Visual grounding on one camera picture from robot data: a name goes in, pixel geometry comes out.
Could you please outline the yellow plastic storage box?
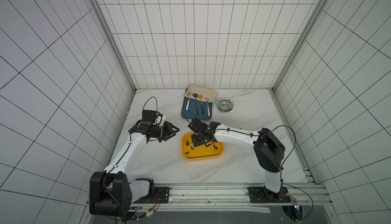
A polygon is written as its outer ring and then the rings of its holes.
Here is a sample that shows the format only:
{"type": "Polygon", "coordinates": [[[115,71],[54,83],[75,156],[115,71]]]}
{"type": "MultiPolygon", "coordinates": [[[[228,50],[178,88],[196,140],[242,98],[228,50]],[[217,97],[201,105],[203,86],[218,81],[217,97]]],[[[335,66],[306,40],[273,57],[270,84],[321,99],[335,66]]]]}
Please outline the yellow plastic storage box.
{"type": "Polygon", "coordinates": [[[182,150],[182,156],[184,159],[188,161],[199,161],[199,160],[207,160],[207,159],[214,159],[219,158],[223,155],[225,151],[224,144],[222,142],[215,142],[215,144],[206,147],[205,145],[194,147],[193,143],[191,141],[191,136],[193,133],[185,134],[182,137],[181,140],[181,150],[182,150]]]}

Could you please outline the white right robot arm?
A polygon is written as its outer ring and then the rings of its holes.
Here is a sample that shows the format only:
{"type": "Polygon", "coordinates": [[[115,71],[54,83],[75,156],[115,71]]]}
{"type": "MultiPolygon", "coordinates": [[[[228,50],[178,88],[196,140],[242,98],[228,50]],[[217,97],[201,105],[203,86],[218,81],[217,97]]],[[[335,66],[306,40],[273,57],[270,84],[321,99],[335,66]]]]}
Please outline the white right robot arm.
{"type": "Polygon", "coordinates": [[[269,192],[280,193],[285,146],[271,130],[262,128],[260,131],[248,131],[219,122],[206,124],[196,118],[189,123],[188,128],[194,132],[192,138],[195,139],[195,147],[223,142],[253,148],[259,165],[265,171],[265,188],[269,192]]]}

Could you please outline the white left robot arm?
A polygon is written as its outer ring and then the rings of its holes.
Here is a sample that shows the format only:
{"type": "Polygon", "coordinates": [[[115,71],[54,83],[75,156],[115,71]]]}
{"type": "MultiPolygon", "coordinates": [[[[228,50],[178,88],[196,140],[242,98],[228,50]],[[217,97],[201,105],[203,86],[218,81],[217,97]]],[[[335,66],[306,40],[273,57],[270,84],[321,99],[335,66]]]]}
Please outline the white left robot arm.
{"type": "Polygon", "coordinates": [[[153,179],[138,178],[129,182],[126,172],[150,139],[167,141],[179,131],[170,122],[153,125],[151,122],[138,121],[131,127],[124,147],[112,163],[102,172],[95,172],[90,179],[90,214],[128,218],[131,204],[140,199],[154,200],[153,179]]]}

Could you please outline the dark teal tray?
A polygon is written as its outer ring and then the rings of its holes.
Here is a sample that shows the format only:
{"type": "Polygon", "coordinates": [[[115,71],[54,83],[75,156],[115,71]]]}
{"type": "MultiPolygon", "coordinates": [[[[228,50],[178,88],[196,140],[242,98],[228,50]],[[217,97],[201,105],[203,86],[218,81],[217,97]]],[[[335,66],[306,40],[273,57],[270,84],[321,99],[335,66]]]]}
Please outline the dark teal tray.
{"type": "MultiPolygon", "coordinates": [[[[183,117],[184,119],[188,119],[189,121],[192,120],[193,118],[198,118],[199,120],[202,120],[202,121],[209,121],[211,119],[211,117],[208,117],[208,114],[207,114],[207,102],[203,102],[203,104],[201,104],[201,102],[199,100],[197,100],[197,106],[198,106],[198,110],[199,110],[199,115],[197,115],[195,100],[194,99],[190,100],[188,111],[185,110],[187,101],[188,101],[188,98],[184,97],[183,107],[181,110],[181,117],[183,117]]],[[[210,112],[211,112],[211,116],[212,116],[212,103],[211,102],[209,102],[209,107],[210,107],[210,112]]]]}

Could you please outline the beige cloth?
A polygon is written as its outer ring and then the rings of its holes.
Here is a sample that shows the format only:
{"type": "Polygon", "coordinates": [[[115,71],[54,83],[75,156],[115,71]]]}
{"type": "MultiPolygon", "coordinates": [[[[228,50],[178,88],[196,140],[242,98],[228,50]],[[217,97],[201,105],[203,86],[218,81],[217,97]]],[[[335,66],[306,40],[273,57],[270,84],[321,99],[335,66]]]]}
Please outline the beige cloth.
{"type": "Polygon", "coordinates": [[[203,98],[202,98],[202,101],[205,102],[205,98],[208,98],[209,99],[209,102],[215,102],[217,96],[218,96],[218,92],[216,90],[213,90],[213,89],[209,89],[209,88],[205,88],[205,87],[201,87],[201,86],[197,86],[197,85],[194,85],[194,84],[190,84],[188,86],[188,88],[186,89],[186,92],[184,94],[185,98],[190,98],[191,96],[189,95],[189,93],[197,93],[198,95],[202,95],[203,98]]]}

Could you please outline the pink handled spoon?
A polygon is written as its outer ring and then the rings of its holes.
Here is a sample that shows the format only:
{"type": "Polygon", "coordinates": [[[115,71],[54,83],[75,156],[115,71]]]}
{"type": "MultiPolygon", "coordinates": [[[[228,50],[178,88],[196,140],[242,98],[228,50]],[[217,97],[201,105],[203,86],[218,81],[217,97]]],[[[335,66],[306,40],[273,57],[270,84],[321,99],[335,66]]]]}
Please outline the pink handled spoon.
{"type": "Polygon", "coordinates": [[[207,102],[207,114],[208,114],[208,117],[211,117],[211,112],[210,112],[210,107],[209,107],[210,99],[208,97],[206,97],[205,101],[207,102]]]}

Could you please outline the white handled spoon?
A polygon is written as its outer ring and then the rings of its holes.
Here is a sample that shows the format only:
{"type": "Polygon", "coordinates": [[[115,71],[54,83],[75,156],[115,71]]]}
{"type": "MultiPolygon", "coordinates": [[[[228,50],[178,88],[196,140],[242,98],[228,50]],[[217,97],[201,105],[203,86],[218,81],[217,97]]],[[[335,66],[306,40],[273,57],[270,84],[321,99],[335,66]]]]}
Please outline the white handled spoon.
{"type": "Polygon", "coordinates": [[[189,103],[190,103],[190,100],[191,100],[192,95],[193,95],[193,93],[191,93],[191,92],[189,92],[189,93],[187,94],[188,101],[187,101],[187,104],[186,104],[186,109],[185,109],[186,111],[189,110],[189,103]]]}

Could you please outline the black handled spoon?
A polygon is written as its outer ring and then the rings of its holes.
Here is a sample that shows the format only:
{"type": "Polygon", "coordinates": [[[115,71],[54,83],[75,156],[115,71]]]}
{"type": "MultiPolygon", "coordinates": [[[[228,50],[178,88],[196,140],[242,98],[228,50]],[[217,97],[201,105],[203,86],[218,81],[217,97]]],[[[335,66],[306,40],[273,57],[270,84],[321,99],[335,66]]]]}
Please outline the black handled spoon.
{"type": "Polygon", "coordinates": [[[199,115],[199,110],[198,110],[198,106],[197,106],[197,98],[198,98],[198,94],[197,94],[197,93],[194,93],[192,96],[193,96],[193,97],[194,97],[194,99],[195,99],[196,113],[197,113],[197,115],[199,115]]]}

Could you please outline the aluminium rail frame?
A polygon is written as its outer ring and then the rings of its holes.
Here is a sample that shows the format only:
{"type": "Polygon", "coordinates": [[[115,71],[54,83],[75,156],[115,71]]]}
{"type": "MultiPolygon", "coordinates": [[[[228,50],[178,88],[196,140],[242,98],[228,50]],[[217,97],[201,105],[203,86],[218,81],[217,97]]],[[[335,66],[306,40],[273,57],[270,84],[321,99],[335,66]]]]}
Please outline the aluminium rail frame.
{"type": "MultiPolygon", "coordinates": [[[[138,221],[139,224],[291,224],[282,203],[252,203],[248,189],[254,184],[169,184],[167,203],[138,221]]],[[[285,184],[303,207],[302,224],[339,224],[324,185],[285,184]]]]}

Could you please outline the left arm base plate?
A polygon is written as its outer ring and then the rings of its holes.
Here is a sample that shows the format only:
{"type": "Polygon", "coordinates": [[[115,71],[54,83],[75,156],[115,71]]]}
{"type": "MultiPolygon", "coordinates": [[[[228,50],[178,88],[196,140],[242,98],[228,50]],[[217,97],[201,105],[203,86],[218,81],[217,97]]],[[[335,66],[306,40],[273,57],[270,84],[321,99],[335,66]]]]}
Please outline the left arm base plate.
{"type": "Polygon", "coordinates": [[[156,187],[151,178],[138,178],[129,184],[132,193],[132,203],[153,204],[169,202],[170,188],[156,187]]]}

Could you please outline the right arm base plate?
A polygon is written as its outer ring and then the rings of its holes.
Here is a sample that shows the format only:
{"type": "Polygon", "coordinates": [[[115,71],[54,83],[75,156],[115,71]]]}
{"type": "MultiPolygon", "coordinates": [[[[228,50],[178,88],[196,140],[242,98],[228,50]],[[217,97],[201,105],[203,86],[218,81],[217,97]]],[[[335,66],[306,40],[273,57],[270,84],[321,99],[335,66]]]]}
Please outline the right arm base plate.
{"type": "Polygon", "coordinates": [[[291,197],[286,187],[281,187],[279,193],[274,193],[265,187],[248,187],[248,196],[254,204],[288,204],[291,197]]]}

